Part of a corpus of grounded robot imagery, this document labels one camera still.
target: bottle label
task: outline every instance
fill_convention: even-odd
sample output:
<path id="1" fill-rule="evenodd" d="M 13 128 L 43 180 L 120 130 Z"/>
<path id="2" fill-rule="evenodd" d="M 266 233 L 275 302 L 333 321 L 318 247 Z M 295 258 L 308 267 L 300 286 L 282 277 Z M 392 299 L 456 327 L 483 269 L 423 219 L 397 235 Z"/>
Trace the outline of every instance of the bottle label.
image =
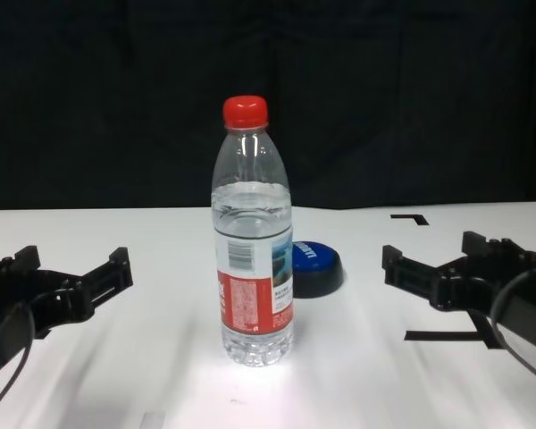
<path id="1" fill-rule="evenodd" d="M 234 331 L 264 334 L 292 320 L 292 229 L 265 239 L 216 232 L 222 322 Z"/>

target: water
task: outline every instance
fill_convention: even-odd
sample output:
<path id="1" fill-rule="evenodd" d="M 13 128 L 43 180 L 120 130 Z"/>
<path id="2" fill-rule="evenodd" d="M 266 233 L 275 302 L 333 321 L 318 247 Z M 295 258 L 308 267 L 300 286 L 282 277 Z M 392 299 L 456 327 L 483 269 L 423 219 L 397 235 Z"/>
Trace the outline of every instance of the water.
<path id="1" fill-rule="evenodd" d="M 280 184 L 242 181 L 221 186 L 212 195 L 214 228 L 240 238 L 264 238 L 291 225 L 287 188 Z M 292 343 L 292 323 L 265 335 L 246 335 L 222 325 L 222 342 L 229 356 L 248 366 L 265 366 L 280 360 Z"/>

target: barcode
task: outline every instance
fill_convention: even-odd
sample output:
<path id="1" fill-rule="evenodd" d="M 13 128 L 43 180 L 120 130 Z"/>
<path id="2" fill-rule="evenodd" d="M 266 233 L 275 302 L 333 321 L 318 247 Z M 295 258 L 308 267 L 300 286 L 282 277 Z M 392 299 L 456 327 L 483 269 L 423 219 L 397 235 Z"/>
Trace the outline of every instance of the barcode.
<path id="1" fill-rule="evenodd" d="M 254 270 L 254 246 L 252 243 L 229 241 L 229 266 L 242 271 Z"/>

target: red label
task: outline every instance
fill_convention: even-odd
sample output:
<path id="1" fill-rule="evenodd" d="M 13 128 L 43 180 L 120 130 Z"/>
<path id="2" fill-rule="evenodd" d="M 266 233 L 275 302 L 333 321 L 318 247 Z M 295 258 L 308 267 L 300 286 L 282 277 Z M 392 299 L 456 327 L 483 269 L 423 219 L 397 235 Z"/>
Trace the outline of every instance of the red label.
<path id="1" fill-rule="evenodd" d="M 234 331 L 271 333 L 292 320 L 292 304 L 272 312 L 272 279 L 241 279 L 218 272 L 222 321 Z"/>

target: plastic water bottle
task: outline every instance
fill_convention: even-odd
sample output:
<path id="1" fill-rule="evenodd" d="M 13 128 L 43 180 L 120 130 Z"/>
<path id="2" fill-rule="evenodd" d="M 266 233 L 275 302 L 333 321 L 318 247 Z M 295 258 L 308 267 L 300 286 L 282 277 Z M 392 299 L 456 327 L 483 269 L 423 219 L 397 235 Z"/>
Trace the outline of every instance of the plastic water bottle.
<path id="1" fill-rule="evenodd" d="M 266 134 L 266 102 L 232 97 L 213 177 L 222 341 L 248 366 L 280 360 L 292 343 L 292 227 L 284 164 Z"/>

